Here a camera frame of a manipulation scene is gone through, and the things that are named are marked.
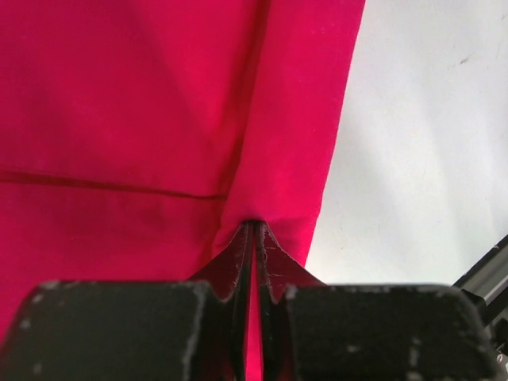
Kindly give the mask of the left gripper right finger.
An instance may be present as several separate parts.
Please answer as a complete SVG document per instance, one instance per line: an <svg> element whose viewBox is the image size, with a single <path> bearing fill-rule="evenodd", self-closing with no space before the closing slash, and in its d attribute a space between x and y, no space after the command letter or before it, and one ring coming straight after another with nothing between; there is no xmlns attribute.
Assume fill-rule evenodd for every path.
<svg viewBox="0 0 508 381"><path fill-rule="evenodd" d="M327 285L254 228L266 380L496 380L467 295L442 285Z"/></svg>

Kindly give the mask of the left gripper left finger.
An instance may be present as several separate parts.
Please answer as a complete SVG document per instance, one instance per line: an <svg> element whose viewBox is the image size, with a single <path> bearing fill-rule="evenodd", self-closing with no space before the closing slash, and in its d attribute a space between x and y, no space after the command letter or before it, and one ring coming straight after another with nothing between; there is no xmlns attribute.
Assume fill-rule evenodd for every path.
<svg viewBox="0 0 508 381"><path fill-rule="evenodd" d="M52 280L1 347L4 380L242 380L254 225L183 281Z"/></svg>

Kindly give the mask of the red t-shirt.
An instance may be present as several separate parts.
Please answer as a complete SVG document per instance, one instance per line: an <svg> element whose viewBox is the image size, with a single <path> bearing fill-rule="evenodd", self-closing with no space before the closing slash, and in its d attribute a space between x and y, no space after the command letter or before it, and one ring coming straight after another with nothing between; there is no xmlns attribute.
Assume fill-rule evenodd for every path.
<svg viewBox="0 0 508 381"><path fill-rule="evenodd" d="M304 267L364 7L2 2L2 344L38 285L183 281L248 221ZM244 349L266 380L255 234Z"/></svg>

